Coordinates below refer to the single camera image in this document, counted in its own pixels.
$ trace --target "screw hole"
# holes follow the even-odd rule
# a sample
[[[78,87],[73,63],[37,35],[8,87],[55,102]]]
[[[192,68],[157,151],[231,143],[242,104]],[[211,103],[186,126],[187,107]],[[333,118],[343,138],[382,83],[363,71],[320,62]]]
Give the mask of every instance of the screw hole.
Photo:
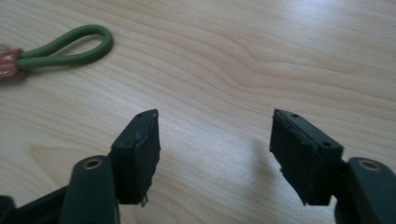
[[[332,146],[332,144],[330,144],[330,143],[328,143],[328,142],[323,142],[322,144],[323,144],[323,146],[325,146],[325,147],[331,147],[331,146]]]
[[[91,169],[95,169],[96,167],[99,167],[102,164],[102,161],[97,160],[97,159],[93,159],[90,161],[86,161],[83,165],[84,169],[86,170],[91,170]]]
[[[367,170],[379,172],[381,171],[381,166],[379,166],[376,162],[373,161],[359,161],[359,165]]]

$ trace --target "wood grain surface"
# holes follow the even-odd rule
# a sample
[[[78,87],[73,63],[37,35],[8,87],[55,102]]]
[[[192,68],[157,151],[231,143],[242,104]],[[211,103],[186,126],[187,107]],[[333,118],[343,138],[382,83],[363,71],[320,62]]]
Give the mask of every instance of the wood grain surface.
[[[275,108],[310,120],[345,160],[396,171],[393,0],[0,1],[12,48],[91,23],[114,35],[106,57],[0,84],[0,194],[17,206],[66,185],[152,108],[161,160],[148,205],[122,206],[122,223],[334,223],[334,200],[304,207],[279,172]]]

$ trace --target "green cable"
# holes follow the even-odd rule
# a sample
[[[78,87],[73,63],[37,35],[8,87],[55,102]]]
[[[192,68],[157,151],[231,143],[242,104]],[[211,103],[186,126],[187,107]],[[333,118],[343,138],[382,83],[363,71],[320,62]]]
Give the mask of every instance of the green cable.
[[[49,57],[51,54],[87,35],[101,35],[103,42],[96,48],[84,53]],[[17,61],[17,66],[20,70],[31,70],[48,66],[81,65],[91,63],[105,56],[112,47],[113,37],[107,28],[100,25],[84,25],[61,35],[43,47],[22,52]]]

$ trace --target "wooden table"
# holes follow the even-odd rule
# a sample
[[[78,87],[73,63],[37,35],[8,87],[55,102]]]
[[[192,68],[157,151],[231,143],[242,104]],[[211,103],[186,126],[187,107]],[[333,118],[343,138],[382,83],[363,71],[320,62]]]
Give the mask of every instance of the wooden table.
[[[275,108],[341,143],[345,160],[396,171],[395,1],[0,2],[0,42],[13,48],[91,23],[114,35],[106,57],[0,84],[0,194],[17,206],[66,185],[152,108],[161,160],[148,205],[122,206],[122,223],[334,223],[335,200],[303,207],[279,172]]]

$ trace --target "light wood surface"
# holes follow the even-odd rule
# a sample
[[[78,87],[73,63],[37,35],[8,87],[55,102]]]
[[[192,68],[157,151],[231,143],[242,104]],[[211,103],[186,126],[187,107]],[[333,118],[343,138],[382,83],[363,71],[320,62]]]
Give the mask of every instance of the light wood surface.
[[[24,205],[105,155],[158,108],[162,153],[146,207],[122,223],[334,223],[304,207],[269,152],[275,108],[396,171],[393,0],[0,1],[0,43],[40,47],[84,24],[96,63],[0,84],[0,194]],[[89,38],[63,53],[91,49]]]

